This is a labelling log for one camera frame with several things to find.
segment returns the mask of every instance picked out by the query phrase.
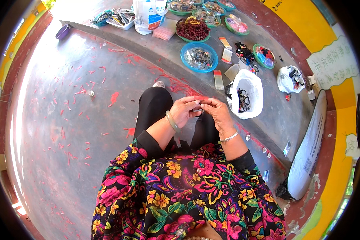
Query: concrete floor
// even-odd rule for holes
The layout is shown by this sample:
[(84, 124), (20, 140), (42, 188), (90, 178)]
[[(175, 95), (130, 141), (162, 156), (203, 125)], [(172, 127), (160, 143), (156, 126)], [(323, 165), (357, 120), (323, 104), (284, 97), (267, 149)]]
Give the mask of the concrete floor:
[[(8, 110), (6, 163), (19, 200), (45, 239), (90, 239), (104, 170), (132, 141), (124, 128), (135, 127), (139, 97), (160, 74), (172, 75), (79, 30), (58, 41), (54, 35), (60, 27), (51, 23), (19, 73)], [(168, 78), (161, 79), (170, 85)], [(96, 97), (75, 94), (81, 86), (87, 92), (93, 86)], [(117, 102), (109, 106), (116, 91)], [(171, 94), (174, 100), (185, 95)], [(190, 141), (194, 124), (195, 119), (189, 121), (175, 138)], [(268, 185), (275, 192), (288, 169), (268, 159), (258, 141), (246, 144), (261, 172), (270, 170)], [(277, 201), (282, 208), (286, 204)]]

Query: silver bracelet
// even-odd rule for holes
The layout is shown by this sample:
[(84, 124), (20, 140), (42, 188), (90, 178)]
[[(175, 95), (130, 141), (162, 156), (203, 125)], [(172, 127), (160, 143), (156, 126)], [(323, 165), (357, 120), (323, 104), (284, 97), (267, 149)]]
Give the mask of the silver bracelet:
[(176, 123), (175, 123), (175, 121), (173, 120), (173, 117), (172, 117), (172, 115), (171, 115), (171, 113), (170, 113), (169, 111), (166, 111), (166, 112), (165, 112), (165, 116), (167, 117), (168, 122), (169, 122), (169, 124), (173, 127), (173, 129), (174, 129), (177, 133), (181, 132), (181, 129), (176, 125)]
[(239, 134), (239, 132), (236, 130), (235, 134), (233, 134), (230, 137), (227, 137), (226, 139), (220, 139), (220, 142), (228, 142), (229, 140), (231, 140), (232, 138), (236, 137)]

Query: yellow wall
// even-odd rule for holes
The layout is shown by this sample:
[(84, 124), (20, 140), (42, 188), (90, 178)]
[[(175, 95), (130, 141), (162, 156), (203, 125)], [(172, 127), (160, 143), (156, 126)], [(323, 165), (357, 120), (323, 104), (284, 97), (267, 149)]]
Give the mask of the yellow wall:
[[(332, 218), (342, 202), (344, 192), (348, 185), (352, 157), (346, 157), (346, 137), (349, 134), (356, 135), (356, 106), (352, 79), (346, 79), (339, 86), (331, 87), (335, 104), (342, 104), (344, 108), (336, 105), (336, 145), (332, 160), (331, 170), (324, 191), (321, 195), (322, 214), (316, 225), (305, 236), (304, 240), (319, 239), (325, 232)], [(344, 99), (352, 101), (352, 106), (344, 105)]]
[[(275, 10), (273, 7), (278, 2), (281, 3)], [(324, 45), (337, 39), (311, 0), (266, 0), (264, 5), (288, 24), (311, 53), (320, 51)]]
[[(28, 35), (29, 31), (32, 29), (34, 24), (39, 20), (39, 18), (46, 12), (46, 8), (44, 7), (43, 3), (40, 4), (35, 8), (38, 10), (39, 15), (35, 16), (31, 13), (29, 16), (26, 17), (24, 23), (21, 25), (17, 35), (14, 37), (13, 42), (11, 43), (10, 47), (8, 48), (6, 56), (4, 56), (1, 65), (0, 65), (0, 86), (4, 87), (4, 82), (12, 61), (19, 50), (22, 42), (24, 41), (25, 37)], [(12, 58), (9, 57), (10, 52), (13, 51)]]
[[(266, 0), (264, 4), (275, 12), (296, 33), (308, 50), (320, 51), (337, 39), (332, 27), (311, 0)], [(336, 145), (331, 170), (320, 201), (319, 220), (303, 237), (297, 239), (319, 239), (337, 213), (352, 168), (352, 157), (346, 157), (346, 135), (356, 135), (356, 101), (353, 79), (346, 79), (331, 91), (336, 106)]]

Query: pearl necklace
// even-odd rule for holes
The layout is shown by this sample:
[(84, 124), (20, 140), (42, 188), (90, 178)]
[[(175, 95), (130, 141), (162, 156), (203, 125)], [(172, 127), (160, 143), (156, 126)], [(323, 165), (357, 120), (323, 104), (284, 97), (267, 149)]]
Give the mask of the pearl necklace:
[(212, 238), (205, 238), (205, 237), (187, 237), (185, 240), (213, 240)]

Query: black pants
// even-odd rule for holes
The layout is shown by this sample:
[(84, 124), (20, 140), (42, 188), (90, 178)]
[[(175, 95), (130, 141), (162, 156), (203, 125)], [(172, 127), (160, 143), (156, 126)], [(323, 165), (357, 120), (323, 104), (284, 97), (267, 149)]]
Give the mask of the black pants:
[[(171, 94), (166, 89), (152, 87), (145, 90), (139, 99), (139, 113), (137, 115), (134, 139), (143, 130), (147, 130), (155, 122), (164, 118), (165, 112), (170, 110), (172, 105)], [(207, 143), (216, 143), (219, 140), (219, 132), (216, 130), (215, 121), (210, 114), (204, 112), (196, 121), (195, 133), (190, 146), (191, 149), (198, 149)], [(175, 140), (172, 138), (165, 152), (170, 151), (174, 144)]]

